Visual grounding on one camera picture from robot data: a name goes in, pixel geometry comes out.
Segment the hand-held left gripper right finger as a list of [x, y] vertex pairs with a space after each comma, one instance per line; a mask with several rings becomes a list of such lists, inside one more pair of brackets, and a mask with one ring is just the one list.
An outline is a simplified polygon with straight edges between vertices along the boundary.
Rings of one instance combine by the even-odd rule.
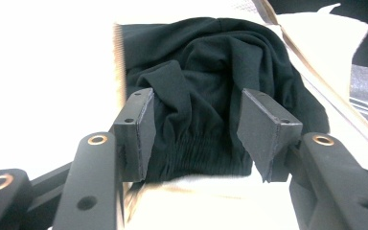
[[298, 143], [303, 124], [263, 92], [244, 88], [237, 135], [263, 182], [286, 182], [288, 147]]

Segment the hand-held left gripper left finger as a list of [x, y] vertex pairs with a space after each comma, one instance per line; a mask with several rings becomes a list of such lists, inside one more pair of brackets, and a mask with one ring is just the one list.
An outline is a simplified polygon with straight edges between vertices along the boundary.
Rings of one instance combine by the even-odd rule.
[[148, 172], [154, 138], [154, 92], [132, 93], [113, 124], [120, 172], [124, 182], [143, 181]]

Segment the black garment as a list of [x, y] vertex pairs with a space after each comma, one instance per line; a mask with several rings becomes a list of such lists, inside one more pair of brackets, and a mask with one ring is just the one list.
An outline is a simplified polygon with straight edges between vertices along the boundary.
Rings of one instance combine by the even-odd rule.
[[128, 93], [152, 88], [156, 136], [146, 180], [251, 173], [237, 130], [242, 90], [266, 93], [303, 124], [327, 133], [323, 105], [304, 86], [283, 41], [231, 18], [125, 25]]

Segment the cream mesh laundry bag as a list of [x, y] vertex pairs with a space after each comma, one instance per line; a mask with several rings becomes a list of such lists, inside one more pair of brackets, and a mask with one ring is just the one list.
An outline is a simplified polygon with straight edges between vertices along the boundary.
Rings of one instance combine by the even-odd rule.
[[[128, 97], [123, 26], [231, 18], [284, 43], [330, 130], [289, 146], [286, 182], [189, 174], [124, 182], [113, 124]], [[301, 57], [272, 8], [224, 0], [0, 0], [0, 230], [368, 230], [368, 127]]]

